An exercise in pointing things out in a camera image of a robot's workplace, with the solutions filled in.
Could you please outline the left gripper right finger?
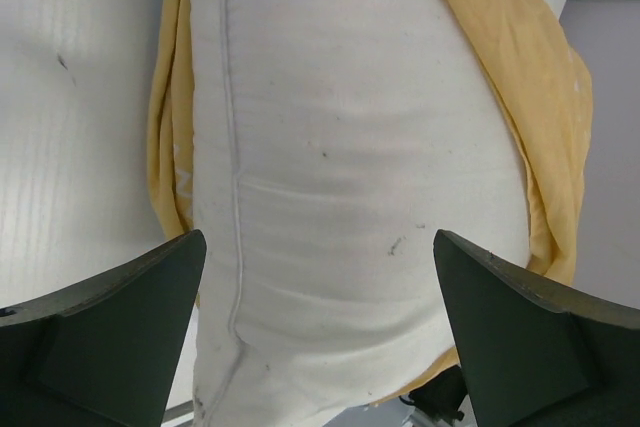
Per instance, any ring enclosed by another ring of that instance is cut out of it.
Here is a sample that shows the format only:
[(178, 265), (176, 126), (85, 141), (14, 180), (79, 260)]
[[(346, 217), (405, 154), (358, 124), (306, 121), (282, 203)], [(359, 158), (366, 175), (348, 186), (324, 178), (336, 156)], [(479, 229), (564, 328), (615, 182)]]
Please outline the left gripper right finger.
[(639, 312), (440, 230), (434, 259), (480, 426), (636, 426)]

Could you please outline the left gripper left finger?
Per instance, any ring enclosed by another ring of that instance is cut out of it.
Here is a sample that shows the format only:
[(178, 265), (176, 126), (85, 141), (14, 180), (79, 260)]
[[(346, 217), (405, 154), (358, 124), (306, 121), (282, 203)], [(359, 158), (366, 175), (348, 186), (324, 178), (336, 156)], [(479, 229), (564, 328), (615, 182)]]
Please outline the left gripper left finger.
[(195, 230), (2, 308), (2, 425), (161, 425), (205, 255)]

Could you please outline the blue yellow pikachu pillowcase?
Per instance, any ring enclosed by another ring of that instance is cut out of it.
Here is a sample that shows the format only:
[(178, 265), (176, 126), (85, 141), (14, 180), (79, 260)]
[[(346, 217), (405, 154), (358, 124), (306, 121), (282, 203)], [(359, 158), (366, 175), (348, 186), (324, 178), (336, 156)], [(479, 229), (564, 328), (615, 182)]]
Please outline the blue yellow pikachu pillowcase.
[[(577, 255), (593, 100), (588, 69), (559, 16), (566, 0), (445, 0), (502, 110), (525, 164), (533, 203), (533, 272), (568, 284)], [(147, 178), (165, 234), (198, 229), (193, 214), (194, 100), (191, 1), (164, 0), (149, 102)], [(396, 395), (445, 367), (429, 368)]]

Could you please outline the white pillow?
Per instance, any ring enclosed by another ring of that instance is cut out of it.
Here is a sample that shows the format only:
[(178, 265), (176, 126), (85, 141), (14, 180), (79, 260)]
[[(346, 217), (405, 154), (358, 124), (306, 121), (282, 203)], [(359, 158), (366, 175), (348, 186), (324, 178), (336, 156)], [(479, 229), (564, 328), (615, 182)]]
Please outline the white pillow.
[(445, 367), (440, 229), (525, 265), (525, 164), (445, 0), (190, 0), (198, 426), (322, 426)]

